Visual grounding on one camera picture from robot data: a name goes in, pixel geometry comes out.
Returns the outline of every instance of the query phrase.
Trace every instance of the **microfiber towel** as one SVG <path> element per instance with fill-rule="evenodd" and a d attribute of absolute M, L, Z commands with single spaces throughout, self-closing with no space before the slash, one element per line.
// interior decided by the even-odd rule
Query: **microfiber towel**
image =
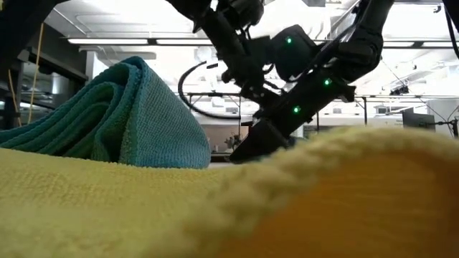
<path fill-rule="evenodd" d="M 0 164 L 0 257 L 459 257 L 459 143 L 428 131 L 337 130 L 207 170 Z"/>
<path fill-rule="evenodd" d="M 206 168 L 204 130 L 140 58 L 104 71 L 45 118 L 0 131 L 0 148 L 162 168 Z"/>

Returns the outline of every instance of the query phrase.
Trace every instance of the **green led light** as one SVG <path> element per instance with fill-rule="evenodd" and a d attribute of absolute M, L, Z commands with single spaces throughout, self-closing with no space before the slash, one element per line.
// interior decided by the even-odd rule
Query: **green led light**
<path fill-rule="evenodd" d="M 331 81 L 330 79 L 327 79 L 327 80 L 324 80 L 324 81 L 323 81 L 323 85 L 324 85 L 325 87 L 330 86 L 331 83 L 332 83 L 332 81 Z"/>
<path fill-rule="evenodd" d="M 296 106 L 296 107 L 293 108 L 293 112 L 294 112 L 295 114 L 299 113 L 300 110 L 301 110 L 301 108 L 298 107 L 298 106 Z"/>

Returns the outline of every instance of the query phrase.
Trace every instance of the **teal towel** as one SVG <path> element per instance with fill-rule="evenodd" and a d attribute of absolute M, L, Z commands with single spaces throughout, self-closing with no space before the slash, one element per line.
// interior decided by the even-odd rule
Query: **teal towel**
<path fill-rule="evenodd" d="M 140 57 L 37 122 L 0 131 L 0 148 L 156 168 L 206 168 L 211 153 L 200 124 Z"/>

